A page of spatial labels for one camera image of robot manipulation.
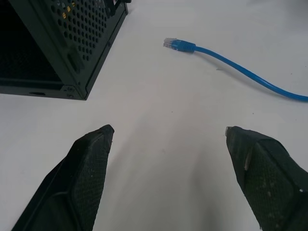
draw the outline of computer case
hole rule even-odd
[[[0,0],[0,93],[86,100],[127,14],[124,0]]]

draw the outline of perforated metal panel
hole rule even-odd
[[[89,61],[104,36],[108,16],[102,0],[48,0],[54,20],[69,46],[78,47],[80,57]]]

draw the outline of ethernet cable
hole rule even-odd
[[[183,40],[179,40],[176,38],[167,38],[164,41],[164,47],[168,47],[177,51],[183,51],[183,52],[201,52],[207,55],[210,55],[228,65],[230,65],[231,67],[235,68],[236,70],[238,70],[239,72],[243,73],[244,75],[246,75],[247,77],[251,78],[252,80],[254,80],[255,82],[261,84],[262,86],[266,87],[267,89],[270,89],[272,91],[274,91],[277,94],[283,95],[287,98],[293,99],[293,100],[298,100],[298,101],[308,101],[308,96],[303,96],[303,95],[297,95],[288,91],[285,91],[281,88],[276,87],[275,85],[267,82],[266,80],[262,79],[261,77],[257,76],[256,74],[252,73],[251,71],[248,71],[247,69],[245,69],[244,67],[232,62],[231,60],[213,52],[210,51],[208,49],[202,48],[202,47],[197,47],[196,44],[191,43],[191,42],[186,42]]]

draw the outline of white table surface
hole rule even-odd
[[[258,231],[225,127],[276,138],[308,170],[308,104],[163,40],[194,42],[308,95],[307,1],[133,0],[129,9],[87,101],[0,95],[0,230],[76,139],[111,124],[94,231]]]

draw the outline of black computer case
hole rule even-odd
[[[86,100],[127,13],[121,0],[0,0],[0,93]]]

